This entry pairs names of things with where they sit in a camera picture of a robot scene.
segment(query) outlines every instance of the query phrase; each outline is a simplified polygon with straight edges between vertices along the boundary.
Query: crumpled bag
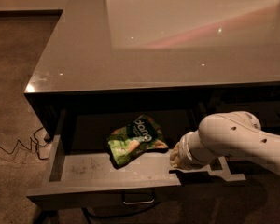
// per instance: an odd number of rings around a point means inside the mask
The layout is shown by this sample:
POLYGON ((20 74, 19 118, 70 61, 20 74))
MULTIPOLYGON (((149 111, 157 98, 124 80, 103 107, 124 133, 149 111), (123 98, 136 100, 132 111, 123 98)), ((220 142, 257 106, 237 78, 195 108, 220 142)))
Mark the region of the crumpled bag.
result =
POLYGON ((161 127, 153 118, 141 115, 133 123, 116 129, 108 137, 112 161, 122 167, 147 150, 167 151, 161 127))

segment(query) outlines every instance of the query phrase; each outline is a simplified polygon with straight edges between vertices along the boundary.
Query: cable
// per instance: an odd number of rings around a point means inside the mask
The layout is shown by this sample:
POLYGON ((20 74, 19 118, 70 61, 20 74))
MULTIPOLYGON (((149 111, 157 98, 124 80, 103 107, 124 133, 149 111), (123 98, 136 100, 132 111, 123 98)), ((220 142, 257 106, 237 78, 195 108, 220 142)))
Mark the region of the cable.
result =
POLYGON ((90 218, 93 218, 93 219, 110 219, 110 218, 121 218, 121 217, 130 217, 130 216, 134 216, 134 215, 137 215, 137 214, 141 214, 141 213, 144 213, 150 209, 152 209, 153 207, 157 206, 158 204, 160 204, 160 202, 156 202, 152 205, 150 205, 149 207, 145 208, 145 209, 142 209, 142 210, 139 210, 139 211, 136 211, 136 212, 133 212, 133 213, 128 213, 128 214, 118 214, 118 215, 111 215, 111 216, 96 216, 96 215, 93 215, 91 214, 87 208, 83 207, 81 208, 82 209, 82 212, 84 214, 84 217, 86 218, 86 220, 88 221, 88 223, 91 223, 91 220, 90 218))
POLYGON ((0 149, 3 150, 4 152, 6 152, 6 154, 12 155, 12 154, 15 152, 17 146, 20 146, 19 148, 24 147, 26 150, 30 151, 31 153, 36 153, 36 154, 37 154, 37 157, 38 157, 40 160, 45 161, 45 160, 47 160, 48 158, 42 158, 42 157, 40 157, 39 149, 40 149, 40 148, 43 148, 43 147, 46 147, 50 142, 47 142, 45 145, 40 145, 39 140, 36 138, 37 133, 40 132, 40 131, 43 130, 43 129, 44 129, 44 127, 41 127, 41 128, 37 129, 37 130, 34 132, 33 138, 30 137, 30 144, 29 144, 28 147, 27 147, 26 145, 24 145, 24 144, 21 142, 20 139, 18 139, 16 145, 15 145, 14 148, 11 150, 11 152, 8 152, 6 149, 4 149, 3 147, 1 147, 1 145, 0 145, 0 149))

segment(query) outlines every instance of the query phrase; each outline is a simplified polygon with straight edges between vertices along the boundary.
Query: glossy desk surface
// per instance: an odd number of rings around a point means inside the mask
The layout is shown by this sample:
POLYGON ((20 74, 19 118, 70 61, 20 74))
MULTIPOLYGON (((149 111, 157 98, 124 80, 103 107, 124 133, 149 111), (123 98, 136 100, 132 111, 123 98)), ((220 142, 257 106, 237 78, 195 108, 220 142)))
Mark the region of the glossy desk surface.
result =
POLYGON ((69 0, 25 93, 280 82, 280 0, 69 0))

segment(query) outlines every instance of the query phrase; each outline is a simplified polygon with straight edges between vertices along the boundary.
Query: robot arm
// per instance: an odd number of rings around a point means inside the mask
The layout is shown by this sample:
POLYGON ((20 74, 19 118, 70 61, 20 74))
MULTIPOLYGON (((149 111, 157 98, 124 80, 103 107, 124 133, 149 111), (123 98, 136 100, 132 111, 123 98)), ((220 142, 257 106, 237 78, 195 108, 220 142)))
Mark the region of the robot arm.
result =
POLYGON ((221 156, 252 161, 280 175, 280 135, 263 132, 248 112, 221 113, 204 118, 196 132, 184 135, 171 154, 171 164, 197 169, 221 156))

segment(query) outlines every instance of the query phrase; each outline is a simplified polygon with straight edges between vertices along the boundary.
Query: drawer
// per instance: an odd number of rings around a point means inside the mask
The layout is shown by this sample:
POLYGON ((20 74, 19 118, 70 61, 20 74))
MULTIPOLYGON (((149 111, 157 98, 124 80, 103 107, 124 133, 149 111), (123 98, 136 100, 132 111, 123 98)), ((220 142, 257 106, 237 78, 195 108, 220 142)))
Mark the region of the drawer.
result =
MULTIPOLYGON (((210 183, 222 187, 225 181, 245 180, 243 175, 230 173, 224 158, 218 160, 218 165, 192 172, 175 170, 169 162, 171 149, 145 153, 116 169, 107 153, 106 138, 140 114, 73 114, 64 110, 41 187, 29 189, 27 197, 43 210, 149 204, 182 199, 186 193, 193 197, 197 189, 204 189, 209 197, 210 183), (217 176, 222 182, 212 181, 217 176)), ((191 110, 145 114, 160 124, 170 148, 195 123, 191 110)))

